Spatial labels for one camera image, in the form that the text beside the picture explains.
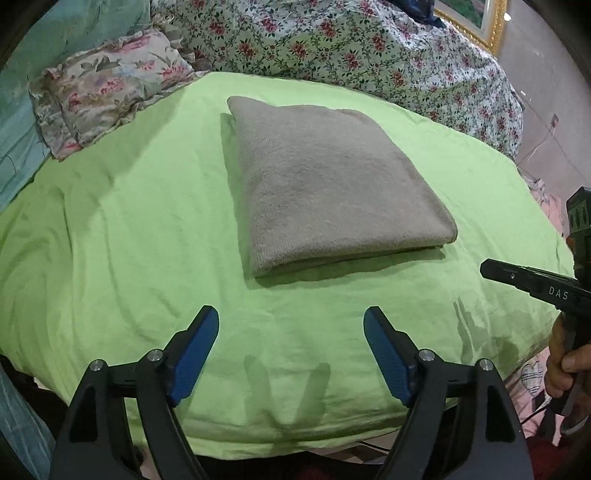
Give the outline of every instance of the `gray blanket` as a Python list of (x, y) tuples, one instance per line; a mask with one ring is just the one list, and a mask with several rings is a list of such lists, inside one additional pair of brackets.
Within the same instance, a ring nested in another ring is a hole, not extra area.
[(254, 276), (453, 242), (451, 214), (353, 110), (231, 97)]

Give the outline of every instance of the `floral pillow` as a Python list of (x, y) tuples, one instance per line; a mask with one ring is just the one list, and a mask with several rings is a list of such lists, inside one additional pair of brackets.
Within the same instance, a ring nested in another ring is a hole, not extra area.
[(62, 160), (204, 74), (152, 28), (72, 55), (30, 91), (43, 137)]

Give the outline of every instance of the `floor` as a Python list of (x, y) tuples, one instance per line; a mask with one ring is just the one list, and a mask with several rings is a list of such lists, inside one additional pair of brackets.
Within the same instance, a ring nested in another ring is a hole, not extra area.
[[(591, 88), (550, 26), (508, 0), (498, 59), (526, 104), (517, 163), (563, 202), (591, 186)], [(553, 129), (553, 116), (558, 117)]]

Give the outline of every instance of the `gold picture frame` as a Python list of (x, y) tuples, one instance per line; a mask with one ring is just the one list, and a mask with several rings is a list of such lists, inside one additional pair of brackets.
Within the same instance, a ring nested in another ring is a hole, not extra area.
[[(483, 4), (483, 10), (476, 7), (480, 4)], [(473, 14), (470, 12), (471, 6), (473, 6)], [(493, 55), (497, 55), (501, 45), (506, 10), (507, 0), (486, 0), (486, 3), (480, 0), (437, 0), (435, 2), (437, 15), (450, 21), (461, 33)], [(466, 18), (460, 11), (472, 14), (468, 15), (472, 19)], [(480, 16), (482, 16), (481, 25), (478, 26), (477, 21)]]

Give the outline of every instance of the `silver bolt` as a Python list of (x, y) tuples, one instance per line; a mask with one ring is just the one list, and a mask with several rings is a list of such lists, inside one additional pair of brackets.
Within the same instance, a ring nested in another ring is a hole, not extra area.
[(433, 362), (435, 360), (435, 354), (431, 350), (421, 350), (418, 355), (421, 360), (425, 360), (426, 362)]
[(159, 348), (155, 348), (154, 350), (150, 350), (148, 352), (148, 360), (150, 360), (151, 362), (157, 362), (163, 356), (164, 356), (164, 352)]
[(93, 360), (92, 362), (90, 362), (88, 368), (90, 368), (93, 372), (98, 372), (104, 366), (105, 363), (102, 360)]
[(490, 372), (495, 367), (495, 365), (488, 358), (483, 358), (482, 360), (480, 360), (478, 362), (478, 365), (480, 365), (480, 368), (487, 372)]

